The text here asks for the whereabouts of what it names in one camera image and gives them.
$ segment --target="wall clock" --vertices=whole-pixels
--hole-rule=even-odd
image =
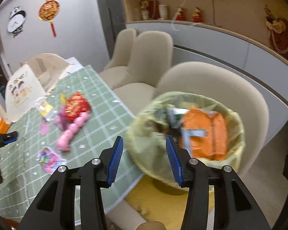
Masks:
[[[10,21],[8,23],[8,32],[13,33],[14,38],[23,31],[22,27],[25,20],[26,12],[20,7],[15,7],[10,14]]]

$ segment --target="green tablecloth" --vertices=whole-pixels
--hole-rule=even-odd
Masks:
[[[118,99],[91,66],[70,74],[60,80],[51,95],[49,104],[58,109],[60,94],[69,97],[80,91],[92,106],[91,119],[77,133],[71,142],[71,152],[62,156],[67,166],[83,166],[89,160],[99,157],[103,149],[112,147],[117,135],[124,137],[124,131],[134,115]],[[18,131],[18,140],[0,149],[0,167],[4,182],[0,185],[0,215],[20,221],[30,203],[50,177],[36,161],[38,152],[49,145],[56,149],[55,142],[61,131],[54,125],[46,136],[41,136],[41,116],[33,108],[14,123],[9,132]],[[131,161],[125,148],[118,168],[115,183],[110,189],[102,189],[105,212],[114,208],[137,184],[142,172]],[[76,188],[75,223],[80,223],[80,189]]]

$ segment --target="trash bag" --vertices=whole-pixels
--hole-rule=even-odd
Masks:
[[[239,115],[214,99],[202,95],[168,92],[151,101],[138,114],[124,138],[124,145],[132,160],[144,173],[181,189],[174,180],[166,153],[164,129],[169,127],[166,113],[168,105],[175,108],[199,108],[221,113],[226,121],[228,132],[227,154],[223,160],[198,159],[209,167],[220,169],[224,165],[230,165],[235,172],[238,171],[245,148],[244,127]],[[210,186],[209,191],[213,191],[213,186]]]

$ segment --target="chair seat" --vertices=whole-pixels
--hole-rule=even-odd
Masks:
[[[156,88],[145,83],[131,83],[114,89],[113,91],[127,108],[137,115],[149,104]]]
[[[98,75],[103,79],[107,85],[114,89],[116,85],[119,84],[127,76],[127,67],[119,66],[106,69],[99,73]]]

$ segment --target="metal screw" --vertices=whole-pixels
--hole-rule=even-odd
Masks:
[[[224,170],[225,170],[226,172],[231,172],[233,169],[232,169],[231,166],[224,166]]]
[[[93,159],[92,164],[94,164],[94,165],[100,164],[100,159],[99,158]]]
[[[191,159],[189,160],[189,163],[190,163],[190,164],[193,164],[193,165],[196,165],[196,164],[198,164],[198,160],[197,160],[196,158],[191,158]]]
[[[59,172],[64,172],[66,170],[66,167],[65,166],[60,166],[59,168],[58,168],[58,171]]]

